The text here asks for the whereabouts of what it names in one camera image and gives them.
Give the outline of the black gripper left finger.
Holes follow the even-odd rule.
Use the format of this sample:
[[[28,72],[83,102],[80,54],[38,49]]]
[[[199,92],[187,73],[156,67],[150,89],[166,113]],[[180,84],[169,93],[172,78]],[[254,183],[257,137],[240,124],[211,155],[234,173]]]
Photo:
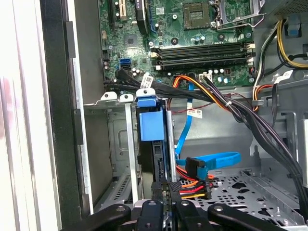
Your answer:
[[[152,198],[139,200],[133,209],[113,204],[66,228],[64,231],[162,231],[164,206],[163,182],[153,182]]]

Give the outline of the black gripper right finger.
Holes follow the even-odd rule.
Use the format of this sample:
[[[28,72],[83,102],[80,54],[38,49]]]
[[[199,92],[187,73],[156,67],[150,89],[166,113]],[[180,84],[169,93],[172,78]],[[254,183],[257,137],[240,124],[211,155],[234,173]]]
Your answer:
[[[171,198],[175,199],[175,215],[178,229],[183,231],[283,231],[284,229],[267,221],[242,212],[226,204],[212,204],[206,215],[189,199],[206,197],[210,193],[210,185],[199,181],[189,186],[180,182],[168,183]]]

